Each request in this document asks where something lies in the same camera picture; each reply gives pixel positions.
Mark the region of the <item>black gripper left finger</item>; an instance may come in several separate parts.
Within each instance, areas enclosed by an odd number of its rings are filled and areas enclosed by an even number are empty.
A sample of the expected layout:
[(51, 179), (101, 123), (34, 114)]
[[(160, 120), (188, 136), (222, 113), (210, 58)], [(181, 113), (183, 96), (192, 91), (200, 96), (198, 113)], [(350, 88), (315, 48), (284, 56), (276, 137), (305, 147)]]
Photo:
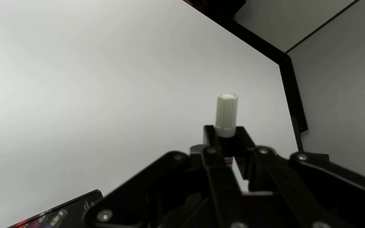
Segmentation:
[(203, 143), (193, 146), (192, 153), (201, 157), (202, 166), (206, 170), (219, 228), (234, 228), (239, 219), (241, 193), (234, 171), (225, 160), (222, 143), (214, 126), (203, 128)]

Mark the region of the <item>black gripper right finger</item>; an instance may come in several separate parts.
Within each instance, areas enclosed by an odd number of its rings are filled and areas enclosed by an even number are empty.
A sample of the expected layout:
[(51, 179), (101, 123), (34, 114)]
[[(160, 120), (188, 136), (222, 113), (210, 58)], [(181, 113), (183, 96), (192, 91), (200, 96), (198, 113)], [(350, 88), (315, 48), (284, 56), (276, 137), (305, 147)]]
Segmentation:
[(257, 146), (244, 127), (236, 129), (235, 160), (250, 193), (278, 196), (293, 228), (338, 228), (343, 219), (330, 214), (290, 161), (272, 147)]

